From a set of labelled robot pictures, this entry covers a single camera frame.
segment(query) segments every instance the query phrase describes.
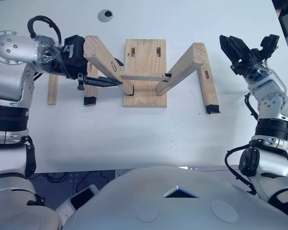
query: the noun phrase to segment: robotic arm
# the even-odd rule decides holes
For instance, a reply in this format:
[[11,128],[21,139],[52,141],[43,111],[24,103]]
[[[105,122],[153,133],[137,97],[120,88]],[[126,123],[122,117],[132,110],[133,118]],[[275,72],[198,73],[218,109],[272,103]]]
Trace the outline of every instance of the robotic arm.
[[265,37],[262,50],[249,49],[236,37],[220,36],[221,48],[242,75],[258,102],[255,135],[239,164],[258,196],[288,215],[288,97],[286,87],[266,60],[277,49],[278,36]]
[[[37,20],[44,21],[50,27],[53,27],[58,34],[59,42],[50,37],[36,35],[33,30],[33,22]],[[94,79],[87,77],[87,61],[83,58],[84,38],[77,35],[66,38],[64,46],[62,46],[60,31],[53,21],[44,16],[31,19],[28,28],[31,38],[20,36],[15,31],[0,32],[0,62],[7,65],[26,63],[21,76],[0,78],[0,229],[19,227],[18,229],[23,230],[59,230],[62,228],[60,217],[49,208],[42,207],[44,200],[36,194],[33,185],[27,179],[36,167],[34,145],[27,129],[34,81],[41,73],[54,73],[66,76],[68,79],[78,80],[79,90],[84,89],[84,84],[107,87],[119,85],[122,82],[109,78],[99,77]],[[250,50],[241,39],[232,36],[220,36],[221,48],[231,60],[232,70],[245,78],[250,93],[258,101],[259,114],[255,135],[248,145],[239,148],[245,149],[240,159],[239,170],[251,181],[250,183],[244,179],[244,182],[253,191],[256,191],[262,200],[288,215],[288,97],[283,82],[266,65],[266,60],[277,48],[277,41],[278,36],[270,35],[263,39],[261,43],[262,50]],[[269,207],[264,207],[262,204],[257,205],[257,201],[244,191],[238,191],[237,188],[222,184],[203,175],[197,175],[196,180],[194,177],[196,177],[196,174],[193,174],[193,172],[186,172],[178,168],[135,170],[129,176],[123,176],[115,180],[104,191],[90,199],[89,202],[93,205],[90,206],[87,203],[79,209],[79,213],[72,216],[74,220],[70,219],[69,226],[66,227],[67,229],[90,229],[92,226],[90,221],[94,217],[94,215],[91,215],[92,209],[95,208],[96,211],[97,208],[103,206],[103,210],[106,210],[106,205],[109,205],[109,210],[116,208],[119,212],[124,212],[124,215],[115,215],[113,219],[113,223],[124,224],[124,221],[127,220],[125,211],[132,207],[139,197],[143,200],[154,197],[158,202],[162,202],[164,207],[168,207],[167,209],[172,211],[176,210],[177,206],[183,207],[183,209],[177,209],[181,213],[172,216],[172,218],[169,218],[170,215],[164,215],[164,212],[158,219],[159,223],[162,223],[162,218],[167,224],[178,219],[188,218],[196,210],[198,216],[192,214],[192,217],[184,223],[188,222],[193,226],[194,221],[196,221],[197,224],[200,224],[205,222],[203,219],[197,221],[201,218],[200,215],[207,214],[204,217],[207,218],[207,223],[211,222],[211,218],[219,218],[217,220],[213,219],[219,227],[221,227],[220,220],[224,220],[226,223],[222,222],[222,227],[224,227],[222,229],[230,229],[230,227],[234,229],[235,226],[241,226],[244,220],[238,218],[238,214],[233,207],[239,210],[241,215],[243,213],[246,215],[252,214],[253,218],[254,214],[250,214],[250,210],[256,207],[271,215],[275,214],[275,210],[270,210],[267,203],[265,205]],[[146,180],[145,184],[150,184],[150,186],[143,187],[141,180]],[[129,186],[130,181],[139,184],[138,186]],[[179,184],[183,184],[182,187],[188,189],[180,189]],[[171,188],[170,195],[166,193],[170,189],[169,185],[175,185],[174,190]],[[191,196],[190,194],[193,194],[193,192],[194,194],[198,192],[202,197]],[[231,203],[232,207],[220,201],[221,199],[229,202],[232,195],[236,199],[242,197],[241,199],[245,199],[247,204],[244,201],[244,204],[241,205],[241,199],[239,202],[234,200]],[[192,200],[188,202],[181,199],[190,198],[190,196]],[[116,206],[113,206],[109,202],[110,200],[113,200]],[[158,207],[152,205],[153,209],[151,211],[148,209],[149,206],[140,205],[139,207],[136,210],[138,220],[148,223],[152,219],[153,226],[154,219],[158,218],[159,215],[159,212],[156,212]],[[224,213],[231,213],[231,216],[226,217],[226,215],[223,215]],[[98,214],[100,214],[99,210],[95,212],[95,221],[98,224],[102,221],[103,224],[112,224],[112,221],[104,221],[104,218],[98,218]],[[286,215],[280,218],[282,223],[288,223]],[[126,223],[137,226],[135,220],[136,218],[132,217],[132,222],[127,221]],[[228,223],[235,221],[238,222],[237,225],[228,225]]]

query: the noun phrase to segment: silver robot arm segment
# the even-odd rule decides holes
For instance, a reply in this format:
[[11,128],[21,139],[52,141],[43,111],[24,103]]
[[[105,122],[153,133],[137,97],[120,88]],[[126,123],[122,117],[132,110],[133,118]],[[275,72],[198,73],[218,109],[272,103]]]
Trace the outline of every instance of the silver robot arm segment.
[[240,158],[259,198],[288,215],[288,96],[286,87],[266,61],[277,49],[278,36],[265,37],[262,50],[249,49],[236,37],[220,36],[221,48],[232,70],[248,83],[258,102],[255,135]]

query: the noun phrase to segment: white table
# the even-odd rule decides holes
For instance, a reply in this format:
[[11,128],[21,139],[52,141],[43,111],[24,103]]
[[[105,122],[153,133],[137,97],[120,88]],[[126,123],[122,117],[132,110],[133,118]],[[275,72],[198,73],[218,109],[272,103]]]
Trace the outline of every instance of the white table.
[[[113,11],[111,22],[98,21],[102,9]],[[125,39],[166,39],[168,69],[191,43],[204,42],[221,111],[206,114],[197,73],[168,92],[166,109],[123,108],[118,87],[100,89],[97,106],[83,107],[77,81],[63,77],[58,102],[50,106],[44,75],[36,82],[28,125],[39,173],[223,165],[227,150],[248,143],[256,121],[243,102],[247,84],[229,68],[220,34],[239,37],[250,48],[260,48],[264,36],[280,35],[269,65],[288,89],[288,47],[271,0],[7,0],[0,1],[0,30],[28,36],[27,21],[36,15],[50,17],[63,39],[98,35],[122,61]],[[56,38],[46,24],[36,23],[35,30]],[[21,74],[23,67],[0,64],[0,77]],[[239,158],[234,154],[229,162]]]

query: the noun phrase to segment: mortise slot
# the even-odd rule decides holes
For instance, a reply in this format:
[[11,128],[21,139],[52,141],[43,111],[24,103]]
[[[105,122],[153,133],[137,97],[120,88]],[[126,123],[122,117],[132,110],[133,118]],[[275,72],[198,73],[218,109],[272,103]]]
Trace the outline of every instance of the mortise slot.
[[157,57],[161,57],[161,47],[157,47],[156,54]]
[[206,79],[209,79],[209,73],[207,70],[205,71],[205,75],[206,75]]
[[135,47],[131,47],[131,57],[135,56]]

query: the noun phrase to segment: black rubber foot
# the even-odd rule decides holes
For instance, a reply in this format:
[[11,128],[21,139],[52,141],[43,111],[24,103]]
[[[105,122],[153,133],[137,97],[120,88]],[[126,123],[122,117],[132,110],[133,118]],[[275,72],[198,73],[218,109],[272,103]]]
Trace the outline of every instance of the black rubber foot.
[[209,104],[206,105],[206,110],[208,114],[219,114],[219,105],[218,104]]
[[96,97],[85,97],[84,106],[90,106],[96,104]]

